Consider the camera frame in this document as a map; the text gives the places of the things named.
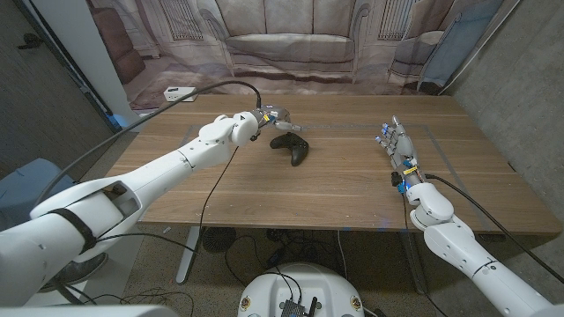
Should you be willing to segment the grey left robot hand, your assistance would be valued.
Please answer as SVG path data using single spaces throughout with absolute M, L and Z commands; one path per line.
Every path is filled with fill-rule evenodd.
M 291 115 L 285 107 L 261 105 L 259 108 L 258 127 L 273 125 L 276 129 L 287 131 L 304 131 L 306 128 L 291 123 Z

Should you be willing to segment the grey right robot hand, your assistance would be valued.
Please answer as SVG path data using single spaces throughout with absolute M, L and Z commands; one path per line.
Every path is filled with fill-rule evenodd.
M 418 154 L 413 142 L 397 116 L 392 116 L 390 124 L 382 125 L 382 134 L 377 136 L 375 141 L 390 157 L 393 171 L 397 172 L 406 184 L 413 186 L 427 181 L 419 169 Z

